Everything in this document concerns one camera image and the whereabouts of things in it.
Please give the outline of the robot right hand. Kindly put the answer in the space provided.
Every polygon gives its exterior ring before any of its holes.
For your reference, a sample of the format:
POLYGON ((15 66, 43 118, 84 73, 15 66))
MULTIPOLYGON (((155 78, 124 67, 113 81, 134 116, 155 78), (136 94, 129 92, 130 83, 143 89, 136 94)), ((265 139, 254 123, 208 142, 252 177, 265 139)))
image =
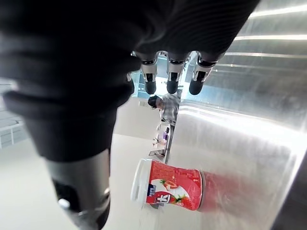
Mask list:
POLYGON ((110 210, 110 149, 127 75, 154 53, 206 63, 229 48, 256 0, 3 0, 0 75, 6 108, 24 120, 62 208, 81 230, 110 210))

